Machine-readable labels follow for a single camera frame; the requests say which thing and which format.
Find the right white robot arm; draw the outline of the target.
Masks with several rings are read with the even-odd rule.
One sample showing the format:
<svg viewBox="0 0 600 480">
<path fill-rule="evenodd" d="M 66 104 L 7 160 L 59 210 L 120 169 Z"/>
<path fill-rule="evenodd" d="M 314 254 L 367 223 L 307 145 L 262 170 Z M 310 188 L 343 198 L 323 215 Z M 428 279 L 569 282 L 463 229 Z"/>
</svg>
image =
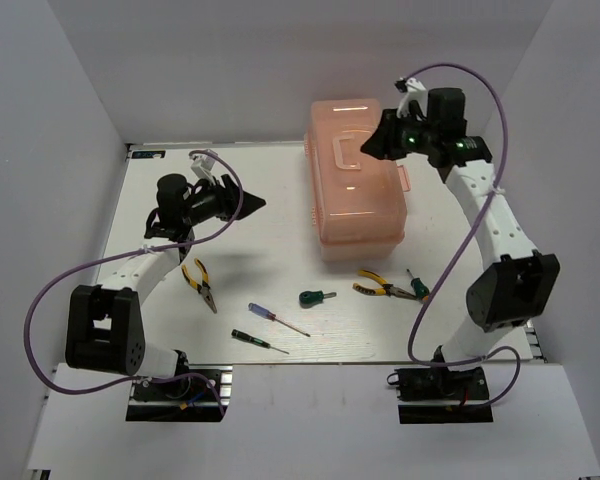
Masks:
<svg viewBox="0 0 600 480">
<path fill-rule="evenodd" d="M 438 348 L 433 390 L 452 399 L 464 391 L 464 370 L 485 360 L 508 333 L 543 313 L 560 272 L 554 254 L 541 253 L 516 220 L 502 190 L 492 154 L 467 133 L 465 95 L 459 88 L 426 89 L 400 80 L 399 106 L 385 109 L 361 150 L 378 160 L 426 156 L 471 225 L 483 272 L 466 293 L 467 317 Z"/>
</svg>

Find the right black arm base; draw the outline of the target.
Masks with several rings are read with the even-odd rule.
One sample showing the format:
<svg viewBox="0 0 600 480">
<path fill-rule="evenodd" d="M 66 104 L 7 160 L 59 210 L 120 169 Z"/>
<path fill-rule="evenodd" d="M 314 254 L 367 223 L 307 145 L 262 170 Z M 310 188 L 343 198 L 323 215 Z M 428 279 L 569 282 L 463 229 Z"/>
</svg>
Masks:
<svg viewBox="0 0 600 480">
<path fill-rule="evenodd" d="M 397 394 L 403 425 L 492 423 L 490 392 L 481 367 L 465 371 L 445 368 L 400 368 L 387 376 Z"/>
</svg>

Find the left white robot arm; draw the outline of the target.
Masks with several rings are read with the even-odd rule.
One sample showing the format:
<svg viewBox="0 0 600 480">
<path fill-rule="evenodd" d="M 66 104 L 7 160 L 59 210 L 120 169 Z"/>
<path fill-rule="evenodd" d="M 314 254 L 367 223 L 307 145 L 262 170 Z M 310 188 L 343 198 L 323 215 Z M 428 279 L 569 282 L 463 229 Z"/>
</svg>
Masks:
<svg viewBox="0 0 600 480">
<path fill-rule="evenodd" d="M 190 183 L 181 174 L 157 182 L 157 207 L 145 225 L 146 248 L 99 284 L 81 285 L 70 298 L 66 363 L 126 376 L 157 378 L 168 398 L 191 387 L 181 353 L 146 342 L 141 306 L 163 278 L 180 267 L 191 249 L 194 227 L 212 218 L 241 220 L 266 201 L 240 190 L 227 174 Z"/>
</svg>

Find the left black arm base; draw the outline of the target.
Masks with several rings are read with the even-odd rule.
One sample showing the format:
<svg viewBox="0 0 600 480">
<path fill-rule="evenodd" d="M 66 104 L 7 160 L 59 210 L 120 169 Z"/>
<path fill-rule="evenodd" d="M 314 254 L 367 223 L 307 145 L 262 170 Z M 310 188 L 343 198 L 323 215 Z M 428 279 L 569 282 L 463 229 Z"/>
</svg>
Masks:
<svg viewBox="0 0 600 480">
<path fill-rule="evenodd" d="M 223 415 L 218 407 L 221 400 L 227 412 L 233 367 L 208 365 L 191 368 L 192 372 L 207 378 L 187 378 L 168 384 L 147 380 L 134 382 L 129 395 L 125 420 L 127 422 L 158 423 L 219 423 Z"/>
</svg>

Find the stubby green screwdriver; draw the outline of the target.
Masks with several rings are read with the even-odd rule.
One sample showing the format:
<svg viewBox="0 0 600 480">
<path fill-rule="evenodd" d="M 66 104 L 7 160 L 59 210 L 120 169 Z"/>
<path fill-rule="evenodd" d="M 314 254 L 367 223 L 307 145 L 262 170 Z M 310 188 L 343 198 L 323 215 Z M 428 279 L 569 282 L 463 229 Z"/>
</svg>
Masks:
<svg viewBox="0 0 600 480">
<path fill-rule="evenodd" d="M 312 308 L 318 304 L 323 303 L 326 299 L 334 298 L 337 296 L 336 292 L 325 293 L 322 290 L 305 290 L 298 296 L 299 304 L 302 308 Z"/>
</svg>

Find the green orange screwdriver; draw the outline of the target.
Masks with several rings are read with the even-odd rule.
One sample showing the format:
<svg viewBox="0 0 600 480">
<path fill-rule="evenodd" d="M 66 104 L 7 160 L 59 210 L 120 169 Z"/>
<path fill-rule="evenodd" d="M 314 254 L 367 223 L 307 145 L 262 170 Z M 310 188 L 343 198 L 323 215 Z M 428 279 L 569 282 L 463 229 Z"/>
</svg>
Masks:
<svg viewBox="0 0 600 480">
<path fill-rule="evenodd" d="M 421 302 L 427 302 L 430 295 L 429 288 L 423 283 L 421 278 L 414 275 L 410 269 L 407 269 L 406 273 L 409 276 L 410 285 L 416 298 Z"/>
</svg>

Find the pink plastic toolbox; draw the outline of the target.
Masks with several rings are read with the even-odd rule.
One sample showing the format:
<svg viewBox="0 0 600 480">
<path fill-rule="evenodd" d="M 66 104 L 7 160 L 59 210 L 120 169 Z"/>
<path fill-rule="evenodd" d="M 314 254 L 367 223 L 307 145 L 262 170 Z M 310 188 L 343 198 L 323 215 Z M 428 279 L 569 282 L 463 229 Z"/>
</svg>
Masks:
<svg viewBox="0 0 600 480">
<path fill-rule="evenodd" d="M 404 168 L 361 152 L 381 118 L 375 99 L 316 101 L 304 139 L 312 221 L 326 262 L 384 259 L 405 235 Z"/>
</svg>

